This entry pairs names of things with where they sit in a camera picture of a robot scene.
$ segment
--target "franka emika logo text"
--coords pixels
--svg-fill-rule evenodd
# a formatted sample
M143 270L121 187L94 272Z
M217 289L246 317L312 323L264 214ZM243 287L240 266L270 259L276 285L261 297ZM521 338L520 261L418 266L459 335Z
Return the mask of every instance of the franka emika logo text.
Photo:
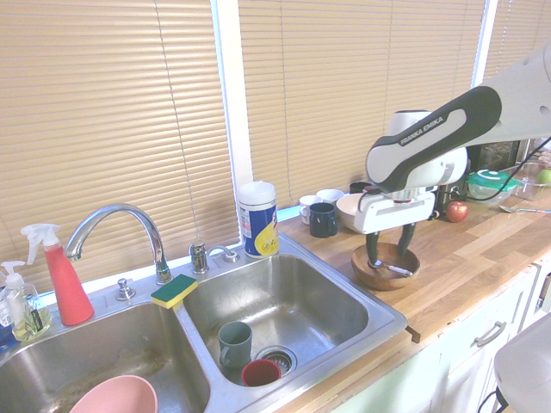
M425 126L420 127L417 131L414 133L410 133L408 136L403 138L399 144L400 146L404 146L407 144L410 144L415 139L419 138L424 133L427 133L430 129L432 129L434 126L444 122L444 118L442 116L439 116L437 119L434 119L431 123L427 123Z

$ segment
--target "yellow sponge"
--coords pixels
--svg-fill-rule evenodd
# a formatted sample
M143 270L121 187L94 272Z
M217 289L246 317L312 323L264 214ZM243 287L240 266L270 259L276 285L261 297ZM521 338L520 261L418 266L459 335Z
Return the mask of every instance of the yellow sponge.
M163 308L172 308L197 288L197 281L180 274L167 285L160 287L152 294L152 302Z

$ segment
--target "metal spoon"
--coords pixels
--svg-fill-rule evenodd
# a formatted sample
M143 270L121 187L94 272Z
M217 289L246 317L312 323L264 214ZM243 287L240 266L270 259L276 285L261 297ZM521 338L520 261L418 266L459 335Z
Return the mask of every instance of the metal spoon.
M408 270L408 269L405 269L405 268L401 268L401 267L396 267L394 265L388 265L386 262L383 262L381 260L377 260L375 262L375 264L373 264L371 261L368 260L368 265L373 268L373 269L377 269L377 268L386 268L390 271L393 271L395 273L398 273L398 274L402 274L404 275L405 277L411 277L413 276L413 272Z
M503 209L506 213L518 213L521 211L526 211L529 213L551 213L551 210L545 210L545 209L531 209L531 208L509 208L508 206L499 206L501 209Z

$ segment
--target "chrome faucet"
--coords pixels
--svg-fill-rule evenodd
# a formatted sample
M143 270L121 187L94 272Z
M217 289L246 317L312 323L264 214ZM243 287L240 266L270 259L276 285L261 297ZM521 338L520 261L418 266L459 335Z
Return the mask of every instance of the chrome faucet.
M191 256L194 274L205 274L208 271L205 243L201 241L192 243L189 246L189 256Z
M222 259L225 262L236 262L239 259L239 254L237 252L229 250L224 245L215 245L207 252L205 243L197 240L196 243L192 243L189 246L189 255L191 256L194 274L205 274L208 271L207 257L210 256L214 250L224 251Z
M157 284L163 285L172 280L170 269L164 258L164 248L161 242L161 236L158 233L158 229L153 223L152 219L136 206L128 204L112 204L104 206L91 213L77 229L72 233L67 246L65 247L65 256L73 261L79 260L83 252L83 243L99 222L117 212L130 213L138 219L144 226L149 236L149 241L152 245L153 258L155 260L155 270L157 272Z

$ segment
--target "soap dispenser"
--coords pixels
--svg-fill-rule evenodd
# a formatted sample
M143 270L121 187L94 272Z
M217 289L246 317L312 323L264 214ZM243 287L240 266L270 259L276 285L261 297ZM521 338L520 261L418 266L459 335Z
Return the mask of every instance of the soap dispenser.
M6 276L0 272L0 353L17 343L11 332L11 316L5 287Z
M3 262L8 271L6 277L6 300L8 301L13 334L20 342L31 340L48 330L52 316L36 288L23 281L20 274L14 272L14 267L25 265L23 261Z
M21 234L26 235L29 242L27 264L34 262L38 245L43 244L61 323L72 326L92 317L94 307L84 292L71 262L64 255L63 247L55 235L58 230L59 225L35 224L21 229Z

